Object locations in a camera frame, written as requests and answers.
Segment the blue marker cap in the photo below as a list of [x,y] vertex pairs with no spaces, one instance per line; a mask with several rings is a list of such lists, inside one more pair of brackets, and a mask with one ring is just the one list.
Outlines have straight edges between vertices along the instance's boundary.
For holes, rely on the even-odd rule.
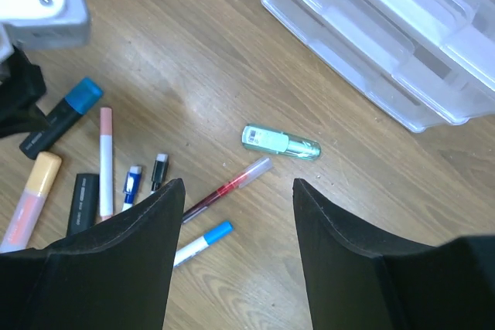
[[138,193],[141,181],[141,166],[133,165],[125,176],[124,194],[125,202],[133,203],[134,196]]
[[206,232],[203,237],[207,241],[208,245],[211,245],[212,243],[216,243],[218,240],[220,240],[222,237],[228,235],[230,232],[232,232],[234,228],[230,224],[228,220],[220,224],[219,226],[216,226],[213,228],[211,231]]
[[65,96],[65,100],[75,111],[84,115],[101,96],[103,90],[89,77],[85,77]]

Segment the black marker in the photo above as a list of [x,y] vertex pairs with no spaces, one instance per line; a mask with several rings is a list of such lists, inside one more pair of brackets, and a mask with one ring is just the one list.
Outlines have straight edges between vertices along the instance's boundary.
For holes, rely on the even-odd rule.
[[46,115],[49,128],[28,135],[19,148],[24,155],[34,160],[41,151],[49,150],[97,103],[101,96],[103,90],[93,80],[85,77]]
[[98,174],[80,173],[77,175],[70,206],[67,236],[83,232],[94,225],[99,191],[100,177]]

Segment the wooden floor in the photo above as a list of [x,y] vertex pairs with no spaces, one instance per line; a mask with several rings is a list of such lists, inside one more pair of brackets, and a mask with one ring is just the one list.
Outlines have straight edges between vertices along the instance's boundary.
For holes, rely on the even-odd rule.
[[[275,168],[184,226],[179,245],[228,219],[234,233],[176,269],[165,329],[311,328],[292,211],[292,181],[392,233],[438,244],[495,233],[495,119],[410,134],[284,29],[260,0],[87,0],[93,35],[82,49],[30,53],[43,67],[48,111],[82,77],[114,108],[116,205],[125,173],[158,152],[183,178],[186,208],[261,157],[241,146],[247,122],[319,141],[316,162]],[[0,142],[0,232],[32,168]],[[98,109],[53,152],[63,166],[30,241],[64,236],[78,172],[98,171]]]

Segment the marker cap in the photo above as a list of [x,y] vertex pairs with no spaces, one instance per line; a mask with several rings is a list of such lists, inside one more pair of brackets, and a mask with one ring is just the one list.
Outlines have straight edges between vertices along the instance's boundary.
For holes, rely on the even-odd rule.
[[100,109],[100,135],[112,135],[112,110],[109,107]]
[[207,244],[211,245],[212,243],[216,243],[222,237],[232,232],[232,230],[234,230],[234,228],[232,227],[230,222],[226,220],[219,226],[213,228],[211,231],[205,233],[203,237],[207,241]]
[[257,177],[262,175],[263,173],[266,173],[268,170],[270,170],[273,167],[273,164],[271,162],[271,159],[267,156],[260,158],[257,162],[254,164],[249,165],[243,173],[245,174],[245,177],[243,178],[243,182],[239,185],[239,188],[242,189],[249,183],[253,182]]
[[75,111],[84,115],[101,96],[103,90],[89,77],[85,77],[65,96],[65,100]]
[[26,183],[26,190],[37,196],[48,195],[60,164],[62,164],[62,159],[57,155],[40,152]]
[[67,236],[83,232],[94,225],[98,209],[99,188],[100,176],[98,174],[77,174],[67,224]]
[[153,166],[152,182],[161,183],[169,167],[169,156],[167,154],[158,154],[155,165]]
[[128,195],[135,195],[138,193],[139,182],[141,181],[142,168],[139,165],[133,165],[125,177],[124,193]]

